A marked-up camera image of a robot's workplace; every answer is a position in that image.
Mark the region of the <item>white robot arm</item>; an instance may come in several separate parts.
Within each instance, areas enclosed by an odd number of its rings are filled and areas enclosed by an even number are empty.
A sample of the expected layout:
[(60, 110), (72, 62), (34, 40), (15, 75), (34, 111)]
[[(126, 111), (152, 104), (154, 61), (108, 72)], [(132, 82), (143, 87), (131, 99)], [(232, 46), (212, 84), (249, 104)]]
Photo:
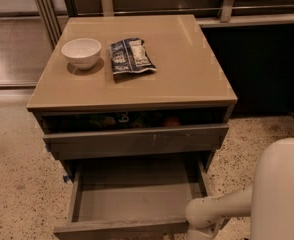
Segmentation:
[(187, 240), (214, 240), (225, 219), (249, 217), (250, 240), (294, 240), (294, 138), (269, 145), (253, 183), (220, 197), (196, 198), (185, 210)]

